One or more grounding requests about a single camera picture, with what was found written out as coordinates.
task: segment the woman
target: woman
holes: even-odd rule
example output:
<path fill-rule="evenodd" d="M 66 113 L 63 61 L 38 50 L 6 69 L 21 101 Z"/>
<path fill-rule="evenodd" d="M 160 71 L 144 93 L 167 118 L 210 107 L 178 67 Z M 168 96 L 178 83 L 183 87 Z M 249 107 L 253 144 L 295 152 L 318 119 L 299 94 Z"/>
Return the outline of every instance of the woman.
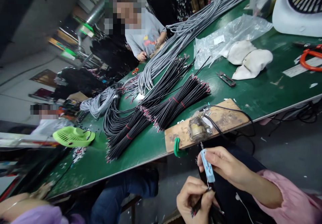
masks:
<path fill-rule="evenodd" d="M 252 156 L 236 146 L 209 148 L 206 160 L 212 164 L 214 191 L 200 179 L 189 176 L 177 207 L 186 224 L 208 223 L 212 204 L 224 212 L 224 223 L 322 223 L 322 201 L 298 189 L 285 177 L 265 169 Z M 204 171 L 198 155 L 200 172 Z M 199 198 L 201 208 L 191 215 L 191 206 Z"/>

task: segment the scissors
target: scissors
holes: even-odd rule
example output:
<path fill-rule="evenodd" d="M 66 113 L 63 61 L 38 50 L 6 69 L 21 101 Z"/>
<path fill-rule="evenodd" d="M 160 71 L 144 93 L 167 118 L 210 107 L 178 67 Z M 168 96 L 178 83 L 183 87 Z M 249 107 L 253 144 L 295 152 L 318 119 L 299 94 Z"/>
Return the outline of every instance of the scissors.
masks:
<path fill-rule="evenodd" d="M 132 72 L 132 75 L 137 74 L 137 73 L 138 73 L 138 71 L 139 71 L 139 69 L 138 69 L 138 68 L 135 68 L 135 69 L 134 69 L 134 71 Z"/>
<path fill-rule="evenodd" d="M 312 55 L 318 58 L 322 59 L 322 53 L 314 51 L 314 50 L 322 50 L 322 44 L 319 45 L 311 45 L 310 43 L 304 43 L 304 42 L 293 42 L 294 45 L 298 46 L 298 47 L 302 47 L 304 48 L 303 54 L 301 55 L 300 58 L 300 64 L 306 68 L 309 69 L 311 71 L 322 71 L 322 68 L 320 67 L 314 67 L 309 65 L 308 63 L 306 63 L 305 58 L 307 55 Z"/>

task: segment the hand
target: hand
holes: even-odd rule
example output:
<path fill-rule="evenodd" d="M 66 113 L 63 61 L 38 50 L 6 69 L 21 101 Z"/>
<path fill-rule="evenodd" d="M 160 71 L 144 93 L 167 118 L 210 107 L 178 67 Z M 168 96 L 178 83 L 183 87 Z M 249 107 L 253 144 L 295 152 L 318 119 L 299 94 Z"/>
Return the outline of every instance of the hand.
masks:
<path fill-rule="evenodd" d="M 140 54 L 137 55 L 137 59 L 139 61 L 145 61 L 147 59 L 147 54 L 146 52 L 142 51 Z"/>
<path fill-rule="evenodd" d="M 215 205 L 218 205 L 218 203 L 215 199 L 215 193 L 212 190 L 206 192 L 207 190 L 208 187 L 202 180 L 192 176 L 187 178 L 177 196 L 177 207 L 186 224 L 208 224 L 208 213 L 211 204 L 214 203 Z M 192 206 L 197 203 L 201 196 L 201 208 L 196 216 L 191 218 Z"/>
<path fill-rule="evenodd" d="M 249 183 L 254 174 L 246 165 L 236 159 L 224 147 L 207 149 L 206 160 L 213 165 L 213 170 L 220 174 L 229 183 L 240 190 L 248 191 Z M 198 155 L 198 166 L 200 172 L 204 171 L 201 155 Z"/>

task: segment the white cloth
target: white cloth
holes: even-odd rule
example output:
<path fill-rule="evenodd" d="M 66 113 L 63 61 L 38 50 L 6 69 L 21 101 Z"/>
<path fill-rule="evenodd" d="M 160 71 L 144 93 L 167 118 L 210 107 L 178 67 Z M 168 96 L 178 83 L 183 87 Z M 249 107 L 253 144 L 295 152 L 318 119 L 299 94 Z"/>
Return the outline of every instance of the white cloth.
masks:
<path fill-rule="evenodd" d="M 256 47 L 250 41 L 238 41 L 230 47 L 227 60 L 234 65 L 241 65 L 243 59 L 253 50 Z"/>
<path fill-rule="evenodd" d="M 66 126 L 74 126 L 74 124 L 65 118 L 42 119 L 40 120 L 39 126 L 30 135 L 50 137 L 54 132 Z"/>
<path fill-rule="evenodd" d="M 254 50 L 245 57 L 243 64 L 232 75 L 232 79 L 244 80 L 255 78 L 272 60 L 273 54 L 269 50 Z"/>
<path fill-rule="evenodd" d="M 256 49 L 250 41 L 238 41 L 230 47 L 227 60 L 241 65 L 233 74 L 233 80 L 252 79 L 272 62 L 273 54 L 268 50 Z"/>

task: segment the person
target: person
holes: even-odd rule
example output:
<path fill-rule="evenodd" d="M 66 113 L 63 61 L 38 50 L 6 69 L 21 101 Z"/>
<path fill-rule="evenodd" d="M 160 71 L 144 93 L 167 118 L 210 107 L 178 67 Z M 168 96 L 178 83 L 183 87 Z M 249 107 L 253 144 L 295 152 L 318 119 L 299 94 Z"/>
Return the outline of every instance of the person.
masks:
<path fill-rule="evenodd" d="M 177 208 L 186 224 L 208 223 L 212 205 L 224 214 L 225 221 L 218 223 L 322 223 L 322 200 L 267 170 L 238 147 L 209 148 L 205 158 L 213 166 L 214 190 L 208 191 L 202 180 L 188 177 L 177 196 Z M 200 154 L 198 167 L 204 172 Z M 201 208 L 192 218 L 192 206 L 200 197 Z"/>
<path fill-rule="evenodd" d="M 39 126 L 31 132 L 30 135 L 43 135 L 50 137 L 57 130 L 66 127 L 74 126 L 74 124 L 62 117 L 59 117 L 57 105 L 51 104 L 34 104 L 30 106 L 31 115 L 40 119 Z"/>
<path fill-rule="evenodd" d="M 125 37 L 134 56 L 144 62 L 165 41 L 166 28 L 145 8 L 135 8 L 133 0 L 116 0 L 113 7 L 126 25 Z"/>
<path fill-rule="evenodd" d="M 90 193 L 77 201 L 65 216 L 59 207 L 23 193 L 0 203 L 0 218 L 11 224 L 115 224 L 121 215 L 122 201 L 130 193 L 142 198 L 155 197 L 158 181 L 156 170 L 132 170 L 113 176 L 93 205 Z"/>

